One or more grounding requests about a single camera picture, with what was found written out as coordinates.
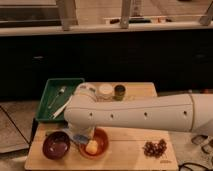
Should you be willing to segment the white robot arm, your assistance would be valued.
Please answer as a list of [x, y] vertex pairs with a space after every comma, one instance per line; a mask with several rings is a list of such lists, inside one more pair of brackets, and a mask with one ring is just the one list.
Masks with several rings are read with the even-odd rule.
[[81, 83], [65, 108], [64, 119], [74, 134], [106, 126], [213, 136], [213, 94], [99, 102], [97, 88], [91, 83]]

